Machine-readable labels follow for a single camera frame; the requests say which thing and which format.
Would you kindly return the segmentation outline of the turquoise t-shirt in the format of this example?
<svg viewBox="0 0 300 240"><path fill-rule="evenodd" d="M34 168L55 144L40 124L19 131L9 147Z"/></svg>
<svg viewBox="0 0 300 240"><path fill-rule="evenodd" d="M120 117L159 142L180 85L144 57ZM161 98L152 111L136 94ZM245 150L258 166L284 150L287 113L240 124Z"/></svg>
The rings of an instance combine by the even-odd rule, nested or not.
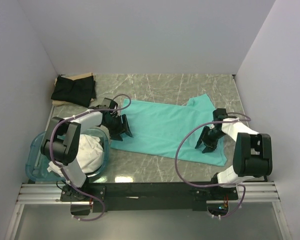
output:
<svg viewBox="0 0 300 240"><path fill-rule="evenodd" d="M195 149L200 130L183 140L194 128L211 122L214 110L207 94L190 98L184 106L132 100L122 114L127 116L133 137L123 134L122 141L113 140L110 146L122 151L223 167L227 158L222 141L214 152L202 153L204 145Z"/></svg>

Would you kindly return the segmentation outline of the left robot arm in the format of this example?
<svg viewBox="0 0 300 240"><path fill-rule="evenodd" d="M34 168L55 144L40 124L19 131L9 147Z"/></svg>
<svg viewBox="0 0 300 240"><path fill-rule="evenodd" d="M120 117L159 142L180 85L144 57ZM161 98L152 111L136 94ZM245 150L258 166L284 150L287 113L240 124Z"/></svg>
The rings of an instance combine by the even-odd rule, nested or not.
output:
<svg viewBox="0 0 300 240"><path fill-rule="evenodd" d="M54 117L50 121L40 147L41 154L60 169L66 184L72 189L72 195L78 201L87 198L98 200L90 194L89 181L77 160L81 133L94 126L104 126L112 140L122 141L122 134L132 137L127 116L118 114L118 111L128 108L131 103L129 99L128 105L119 108L114 99L104 98L100 105L89 107L78 115Z"/></svg>

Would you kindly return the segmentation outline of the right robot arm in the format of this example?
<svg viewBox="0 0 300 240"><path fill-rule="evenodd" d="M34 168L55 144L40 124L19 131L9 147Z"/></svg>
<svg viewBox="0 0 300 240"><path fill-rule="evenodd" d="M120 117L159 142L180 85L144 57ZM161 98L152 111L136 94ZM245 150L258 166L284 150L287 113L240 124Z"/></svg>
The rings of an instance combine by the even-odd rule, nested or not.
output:
<svg viewBox="0 0 300 240"><path fill-rule="evenodd" d="M217 108L212 116L215 123L204 126L195 148L204 146L203 154L212 153L217 149L219 140L227 135L235 142L232 165L216 173L209 188L196 189L194 195L207 200L220 200L230 196L234 200L237 198L237 189L236 186L230 186L230 183L238 185L271 174L272 140L269 134L250 129L224 108Z"/></svg>

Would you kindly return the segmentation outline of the white t-shirt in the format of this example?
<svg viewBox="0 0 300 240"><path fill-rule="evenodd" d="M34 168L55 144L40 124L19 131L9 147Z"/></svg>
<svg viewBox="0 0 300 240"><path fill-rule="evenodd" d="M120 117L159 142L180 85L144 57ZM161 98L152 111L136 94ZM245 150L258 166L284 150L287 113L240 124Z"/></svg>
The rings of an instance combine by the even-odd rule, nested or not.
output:
<svg viewBox="0 0 300 240"><path fill-rule="evenodd" d="M98 136L81 134L76 159L85 174L99 169L104 161L104 148Z"/></svg>

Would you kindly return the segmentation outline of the black mounting beam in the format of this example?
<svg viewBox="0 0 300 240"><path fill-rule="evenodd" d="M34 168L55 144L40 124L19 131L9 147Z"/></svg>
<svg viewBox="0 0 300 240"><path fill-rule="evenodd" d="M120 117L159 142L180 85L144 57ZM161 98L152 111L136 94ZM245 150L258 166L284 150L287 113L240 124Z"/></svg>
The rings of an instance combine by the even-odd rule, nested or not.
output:
<svg viewBox="0 0 300 240"><path fill-rule="evenodd" d="M208 200L195 196L196 188L184 182L153 183L90 183L85 189L98 200L80 196L71 187L64 186L60 201L72 205L89 203L92 212L101 211L137 211L137 210L193 210L206 211L209 201L234 201L230 196L217 200Z"/></svg>

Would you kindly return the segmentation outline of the clear blue plastic bin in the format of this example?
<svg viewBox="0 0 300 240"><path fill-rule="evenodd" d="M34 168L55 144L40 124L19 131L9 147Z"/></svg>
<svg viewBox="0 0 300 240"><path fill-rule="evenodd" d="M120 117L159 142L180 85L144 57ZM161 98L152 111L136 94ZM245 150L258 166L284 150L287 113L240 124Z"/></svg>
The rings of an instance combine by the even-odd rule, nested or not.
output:
<svg viewBox="0 0 300 240"><path fill-rule="evenodd" d="M93 173L86 174L88 178L96 178L106 169L109 162L109 139L106 133L100 128L91 128L83 134L99 137L102 141L104 158L100 168ZM60 171L56 167L49 166L49 159L41 154L41 144L45 133L42 132L36 136L30 145L30 152L27 163L25 164L25 173L27 177L34 182L57 182L65 178L60 176Z"/></svg>

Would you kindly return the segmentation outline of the aluminium rail frame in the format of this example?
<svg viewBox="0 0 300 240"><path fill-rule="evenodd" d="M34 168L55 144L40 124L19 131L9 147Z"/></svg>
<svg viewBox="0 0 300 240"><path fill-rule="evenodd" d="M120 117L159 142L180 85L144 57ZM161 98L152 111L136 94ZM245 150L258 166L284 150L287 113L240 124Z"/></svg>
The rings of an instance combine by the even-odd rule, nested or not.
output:
<svg viewBox="0 0 300 240"><path fill-rule="evenodd" d="M231 188L205 188L184 182L155 183L92 183L89 193L105 203L106 211L185 210L205 211L208 205L228 203L272 203L280 233L284 240L292 239L278 191L273 182L250 181ZM54 184L23 184L20 188L12 218L5 236L13 240L26 205L66 204L78 212L102 211L100 203L90 197L75 197L73 190Z"/></svg>

